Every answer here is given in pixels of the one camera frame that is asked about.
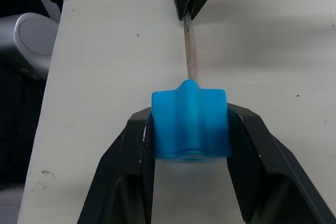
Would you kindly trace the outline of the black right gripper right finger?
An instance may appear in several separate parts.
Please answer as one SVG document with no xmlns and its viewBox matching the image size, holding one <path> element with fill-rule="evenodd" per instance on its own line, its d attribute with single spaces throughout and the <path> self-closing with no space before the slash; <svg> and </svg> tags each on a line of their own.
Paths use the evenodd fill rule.
<svg viewBox="0 0 336 224">
<path fill-rule="evenodd" d="M 261 117 L 228 105 L 227 159 L 245 223 L 332 223 L 332 212 L 293 155 Z"/>
</svg>

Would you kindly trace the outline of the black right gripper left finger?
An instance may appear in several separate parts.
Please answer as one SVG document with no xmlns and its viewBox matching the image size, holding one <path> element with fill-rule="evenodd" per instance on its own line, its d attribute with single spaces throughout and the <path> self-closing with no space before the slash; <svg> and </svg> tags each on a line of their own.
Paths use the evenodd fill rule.
<svg viewBox="0 0 336 224">
<path fill-rule="evenodd" d="M 78 223 L 151 223 L 154 187 L 151 109 L 132 114 L 103 154 Z"/>
</svg>

